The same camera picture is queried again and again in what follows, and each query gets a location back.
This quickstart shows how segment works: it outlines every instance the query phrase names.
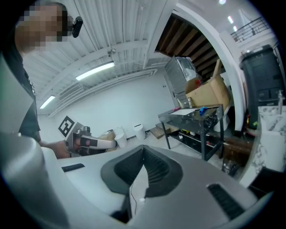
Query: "black sticker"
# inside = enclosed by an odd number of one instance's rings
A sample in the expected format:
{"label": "black sticker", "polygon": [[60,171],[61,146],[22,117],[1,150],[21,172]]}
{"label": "black sticker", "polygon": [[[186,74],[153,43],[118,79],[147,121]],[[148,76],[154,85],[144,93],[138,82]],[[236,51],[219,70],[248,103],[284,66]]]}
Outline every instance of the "black sticker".
{"label": "black sticker", "polygon": [[66,137],[68,133],[71,131],[73,125],[75,124],[74,121],[72,121],[69,117],[65,117],[62,121],[62,123],[59,126],[59,131]]}

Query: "black rubber cover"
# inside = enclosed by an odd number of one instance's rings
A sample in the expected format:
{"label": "black rubber cover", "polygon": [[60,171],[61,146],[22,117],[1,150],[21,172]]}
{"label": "black rubber cover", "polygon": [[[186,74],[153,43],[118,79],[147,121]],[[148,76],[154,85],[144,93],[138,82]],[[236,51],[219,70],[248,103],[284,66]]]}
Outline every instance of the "black rubber cover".
{"label": "black rubber cover", "polygon": [[64,167],[62,167],[62,170],[64,172],[69,172],[69,171],[77,170],[77,169],[80,169],[83,167],[85,167],[85,166],[83,164],[79,163],[79,164],[75,164],[75,165],[64,166]]}
{"label": "black rubber cover", "polygon": [[149,182],[145,197],[167,195],[183,177],[183,170],[176,161],[149,146],[141,145],[107,162],[101,169],[101,178],[111,191],[128,195],[143,165]]}
{"label": "black rubber cover", "polygon": [[243,208],[219,184],[211,184],[207,189],[230,220],[244,212]]}

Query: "black shirt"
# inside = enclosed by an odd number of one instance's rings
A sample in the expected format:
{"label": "black shirt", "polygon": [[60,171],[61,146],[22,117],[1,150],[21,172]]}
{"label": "black shirt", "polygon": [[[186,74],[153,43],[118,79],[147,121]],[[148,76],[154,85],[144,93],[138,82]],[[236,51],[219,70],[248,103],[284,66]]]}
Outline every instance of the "black shirt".
{"label": "black shirt", "polygon": [[37,132],[40,130],[38,124],[36,97],[34,95],[34,87],[29,80],[29,76],[23,66],[23,58],[15,45],[15,29],[8,36],[5,48],[3,49],[3,55],[7,62],[7,65],[11,69],[13,75],[17,78],[22,87],[34,100],[29,108],[19,132],[28,137],[34,138],[38,141]]}

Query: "fluorescent light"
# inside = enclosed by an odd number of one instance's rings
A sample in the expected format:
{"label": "fluorescent light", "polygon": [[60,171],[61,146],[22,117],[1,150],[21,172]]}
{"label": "fluorescent light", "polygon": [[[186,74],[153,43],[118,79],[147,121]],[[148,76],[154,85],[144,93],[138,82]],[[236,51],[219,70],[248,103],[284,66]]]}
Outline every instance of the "fluorescent light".
{"label": "fluorescent light", "polygon": [[51,95],[44,103],[43,105],[41,105],[40,109],[44,109],[49,103],[50,101],[52,101],[55,98],[55,96]]}
{"label": "fluorescent light", "polygon": [[227,1],[227,0],[219,0],[219,3],[220,3],[221,5],[223,5],[223,4],[226,3],[226,1]]}
{"label": "fluorescent light", "polygon": [[94,73],[97,73],[97,72],[100,72],[102,70],[105,70],[107,68],[111,68],[111,67],[114,67],[114,62],[113,61],[110,61],[110,62],[107,62],[105,64],[102,64],[100,66],[97,66],[96,68],[92,69],[92,70],[89,70],[88,72],[84,73],[84,74],[81,74],[80,76],[76,77],[76,79],[78,81],[82,80],[83,78],[85,77],[88,77]]}
{"label": "fluorescent light", "polygon": [[232,20],[231,16],[228,16],[227,19],[228,19],[228,21],[229,21],[231,24],[233,23],[233,20]]}

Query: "railing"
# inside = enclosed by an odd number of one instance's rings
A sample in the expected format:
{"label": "railing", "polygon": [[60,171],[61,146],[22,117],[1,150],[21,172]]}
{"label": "railing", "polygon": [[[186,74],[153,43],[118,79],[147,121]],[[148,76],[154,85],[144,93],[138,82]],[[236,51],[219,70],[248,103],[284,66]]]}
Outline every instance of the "railing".
{"label": "railing", "polygon": [[236,43],[240,43],[264,30],[269,29],[270,26],[264,20],[264,18],[259,17],[245,26],[241,27],[236,32],[232,33],[231,36]]}

